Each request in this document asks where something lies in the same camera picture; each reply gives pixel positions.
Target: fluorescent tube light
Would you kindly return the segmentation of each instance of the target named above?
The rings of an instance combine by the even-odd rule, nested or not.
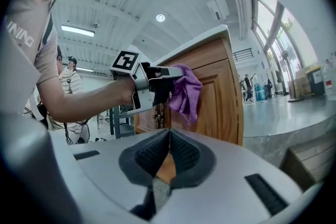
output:
[[[90,36],[90,37],[94,37],[95,36],[95,32],[90,31],[90,30],[85,30],[85,29],[82,29],[82,28],[78,28],[78,27],[61,25],[61,29],[63,31],[78,33],[78,34],[82,34],[82,35],[86,35],[86,36]]]
[[[86,68],[80,68],[80,67],[76,67],[76,69],[86,71],[86,72],[93,72],[92,69],[86,69]]]

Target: tree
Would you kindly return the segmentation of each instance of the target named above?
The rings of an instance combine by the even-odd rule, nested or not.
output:
[[[288,18],[287,23],[284,23],[286,30],[290,30],[290,28],[292,27],[293,23],[294,23],[294,22],[293,22],[290,18]],[[278,37],[279,39],[280,39],[282,33],[284,33],[284,31],[283,31],[283,28],[280,27],[279,32],[278,32],[278,34],[277,34],[277,37]]]

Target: plastic bottle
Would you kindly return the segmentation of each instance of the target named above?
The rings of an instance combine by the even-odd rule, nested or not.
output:
[[[333,65],[329,59],[325,61],[323,70],[325,94],[328,100],[336,101],[336,65]]]

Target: ceiling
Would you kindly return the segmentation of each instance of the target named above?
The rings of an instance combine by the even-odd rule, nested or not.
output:
[[[228,25],[232,37],[244,39],[246,0],[225,0],[228,14],[220,20],[207,1],[57,0],[52,14],[62,54],[74,56],[78,67],[109,75],[113,56],[131,44],[155,61],[219,24]],[[159,13],[166,18],[162,23],[155,19]],[[61,25],[93,30],[95,37],[65,32]]]

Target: purple towel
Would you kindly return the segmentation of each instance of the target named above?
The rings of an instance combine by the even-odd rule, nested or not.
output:
[[[174,90],[169,107],[184,116],[189,126],[189,121],[197,121],[197,103],[202,89],[201,82],[195,77],[191,69],[186,65],[173,65],[184,71],[184,76],[174,81]]]

